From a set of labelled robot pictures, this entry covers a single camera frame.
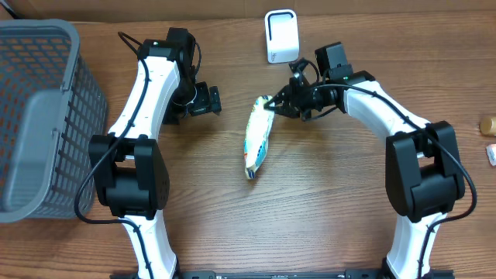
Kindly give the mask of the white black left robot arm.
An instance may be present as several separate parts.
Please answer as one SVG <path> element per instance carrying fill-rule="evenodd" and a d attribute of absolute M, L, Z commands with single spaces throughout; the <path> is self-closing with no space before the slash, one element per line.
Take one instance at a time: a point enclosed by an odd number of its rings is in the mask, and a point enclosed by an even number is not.
<path fill-rule="evenodd" d="M 165 40 L 119 38 L 136 55 L 136 80 L 108 133 L 90 139 L 91 171 L 83 182 L 94 182 L 110 223 L 126 229 L 138 262 L 134 278 L 180 278 L 164 221 L 170 178 L 158 136 L 161 126 L 188 115 L 219 114 L 219 90 L 197 80 L 193 60 L 201 48 L 187 29 L 171 27 Z"/>

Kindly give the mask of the white tube with gold cap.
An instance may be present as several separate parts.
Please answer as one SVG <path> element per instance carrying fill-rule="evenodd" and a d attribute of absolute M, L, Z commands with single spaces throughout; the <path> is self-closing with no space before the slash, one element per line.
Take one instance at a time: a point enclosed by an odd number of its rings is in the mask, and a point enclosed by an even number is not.
<path fill-rule="evenodd" d="M 479 123 L 480 133 L 485 136 L 496 136 L 496 117 L 485 116 Z"/>

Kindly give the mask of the small orange white box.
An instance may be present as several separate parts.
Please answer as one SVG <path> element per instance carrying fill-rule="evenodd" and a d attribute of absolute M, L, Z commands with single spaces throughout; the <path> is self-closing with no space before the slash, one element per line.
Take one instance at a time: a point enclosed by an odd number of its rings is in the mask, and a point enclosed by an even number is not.
<path fill-rule="evenodd" d="M 496 144 L 490 144 L 486 147 L 487 158 L 492 167 L 496 166 Z"/>

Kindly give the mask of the yellow snack bag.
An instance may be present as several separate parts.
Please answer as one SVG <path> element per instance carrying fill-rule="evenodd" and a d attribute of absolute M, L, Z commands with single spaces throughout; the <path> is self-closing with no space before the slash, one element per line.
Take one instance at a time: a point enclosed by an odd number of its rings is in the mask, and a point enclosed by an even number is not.
<path fill-rule="evenodd" d="M 249 180 L 256 177 L 256 172 L 263 163 L 269 143 L 269 135 L 274 123 L 274 111 L 264 106 L 272 100 L 269 95 L 261 95 L 255 100 L 246 126 L 246 135 L 243 141 L 243 157 L 245 175 Z"/>

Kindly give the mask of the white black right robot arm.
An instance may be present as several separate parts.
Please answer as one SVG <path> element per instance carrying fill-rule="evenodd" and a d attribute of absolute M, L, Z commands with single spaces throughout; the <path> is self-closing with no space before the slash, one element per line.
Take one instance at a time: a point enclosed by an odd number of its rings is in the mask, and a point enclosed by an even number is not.
<path fill-rule="evenodd" d="M 453 127 L 430 123 L 399 105 L 366 71 L 356 72 L 344 46 L 333 43 L 315 51 L 318 79 L 303 75 L 309 63 L 290 65 L 293 76 L 264 105 L 288 118 L 312 120 L 338 109 L 361 121 L 385 145 L 385 188 L 397 213 L 391 249 L 379 278 L 452 278 L 451 270 L 433 270 L 429 257 L 436 233 L 465 186 Z"/>

